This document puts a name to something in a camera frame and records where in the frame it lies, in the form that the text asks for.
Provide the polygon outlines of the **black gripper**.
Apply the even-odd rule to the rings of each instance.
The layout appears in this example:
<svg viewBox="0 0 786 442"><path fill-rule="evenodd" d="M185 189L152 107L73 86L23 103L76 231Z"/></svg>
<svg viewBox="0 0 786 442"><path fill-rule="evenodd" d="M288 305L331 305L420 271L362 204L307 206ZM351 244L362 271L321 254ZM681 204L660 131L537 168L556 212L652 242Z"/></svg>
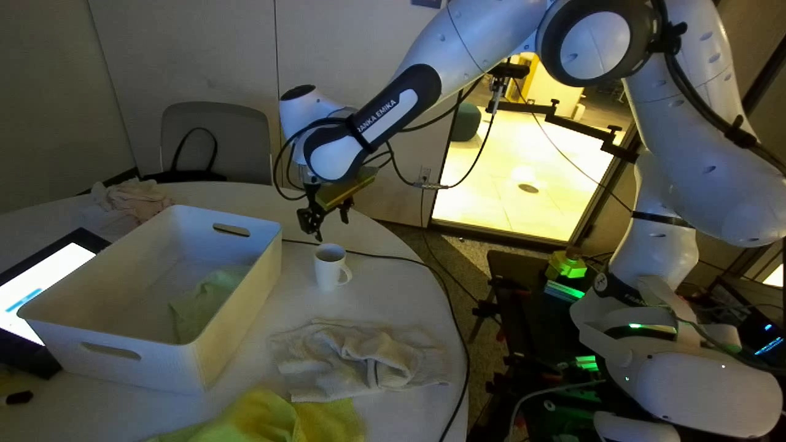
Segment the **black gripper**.
<svg viewBox="0 0 786 442"><path fill-rule="evenodd" d="M307 239L321 239L321 224L330 212L340 212L350 221L353 195L369 188L375 178L373 168L364 168L340 183L315 183L305 188L307 206L297 212L300 229Z"/></svg>

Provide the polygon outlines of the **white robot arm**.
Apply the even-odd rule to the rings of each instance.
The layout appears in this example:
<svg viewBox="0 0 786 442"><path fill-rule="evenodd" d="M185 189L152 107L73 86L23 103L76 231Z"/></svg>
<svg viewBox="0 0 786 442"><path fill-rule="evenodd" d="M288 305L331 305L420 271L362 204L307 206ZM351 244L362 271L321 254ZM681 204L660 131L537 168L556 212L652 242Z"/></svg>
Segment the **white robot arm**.
<svg viewBox="0 0 786 442"><path fill-rule="evenodd" d="M677 429L761 438L783 410L777 378L730 350L677 296L701 233L739 249L786 236L783 172L754 153L713 0L451 0L393 82L350 110L311 86L281 96L281 126L309 191L362 170L384 143L501 60L534 53L567 86L623 83L644 153L636 210L610 267L571 307L579 342L649 417L599 414L615 442Z"/></svg>

